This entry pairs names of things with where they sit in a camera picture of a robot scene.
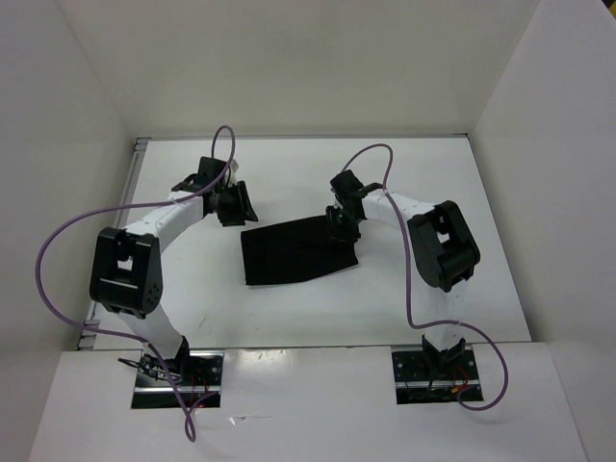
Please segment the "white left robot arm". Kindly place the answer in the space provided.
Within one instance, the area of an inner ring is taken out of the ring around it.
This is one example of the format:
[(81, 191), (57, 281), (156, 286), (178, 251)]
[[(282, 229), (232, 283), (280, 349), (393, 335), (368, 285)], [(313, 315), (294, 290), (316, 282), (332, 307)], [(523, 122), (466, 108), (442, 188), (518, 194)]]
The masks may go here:
[(203, 195), (177, 186), (145, 217), (123, 228), (107, 227), (96, 239), (90, 296), (128, 326), (158, 374), (173, 385), (190, 377), (196, 361), (162, 305), (162, 254), (210, 214), (224, 226), (258, 219), (244, 181), (216, 186)]

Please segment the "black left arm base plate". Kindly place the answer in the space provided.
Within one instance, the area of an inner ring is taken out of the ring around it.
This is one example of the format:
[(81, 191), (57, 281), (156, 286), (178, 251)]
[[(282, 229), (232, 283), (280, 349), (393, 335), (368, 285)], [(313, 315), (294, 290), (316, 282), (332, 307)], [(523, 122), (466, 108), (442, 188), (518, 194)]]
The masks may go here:
[[(187, 407), (220, 407), (223, 359), (222, 350), (195, 350), (193, 365), (184, 378), (177, 372), (171, 373)], [(120, 358), (119, 362), (137, 371), (132, 409), (179, 408), (164, 371), (154, 365), (151, 357), (144, 354), (139, 361)]]

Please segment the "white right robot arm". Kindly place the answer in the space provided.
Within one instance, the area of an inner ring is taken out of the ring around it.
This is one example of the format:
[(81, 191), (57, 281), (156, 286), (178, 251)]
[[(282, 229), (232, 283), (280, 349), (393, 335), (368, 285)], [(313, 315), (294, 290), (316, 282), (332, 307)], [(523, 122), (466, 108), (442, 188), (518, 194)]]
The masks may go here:
[[(374, 220), (402, 234), (405, 258), (405, 302), (409, 325), (423, 332), (422, 366), (433, 378), (445, 377), (463, 355), (466, 341), (459, 333), (468, 281), (480, 261), (480, 251), (458, 205), (432, 204), (385, 190), (380, 184), (334, 189), (335, 204), (326, 208), (329, 235), (336, 243), (354, 244), (359, 224)], [(428, 321), (416, 323), (412, 284), (428, 288)]]

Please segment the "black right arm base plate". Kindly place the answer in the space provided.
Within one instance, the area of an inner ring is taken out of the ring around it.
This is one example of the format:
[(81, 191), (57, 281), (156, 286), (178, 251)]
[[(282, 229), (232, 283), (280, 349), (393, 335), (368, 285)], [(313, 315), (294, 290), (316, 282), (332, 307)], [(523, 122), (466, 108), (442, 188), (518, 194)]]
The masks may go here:
[(417, 348), (391, 352), (397, 405), (483, 401), (474, 352), (467, 348), (461, 360), (441, 372), (432, 372)]

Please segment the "black skirt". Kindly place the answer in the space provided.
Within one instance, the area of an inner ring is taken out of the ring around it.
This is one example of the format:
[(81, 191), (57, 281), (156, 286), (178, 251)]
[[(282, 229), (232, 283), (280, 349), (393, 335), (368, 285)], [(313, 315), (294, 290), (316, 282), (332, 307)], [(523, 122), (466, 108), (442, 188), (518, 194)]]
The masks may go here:
[(324, 216), (243, 231), (241, 245), (248, 286), (300, 283), (358, 264), (353, 244), (331, 240)]

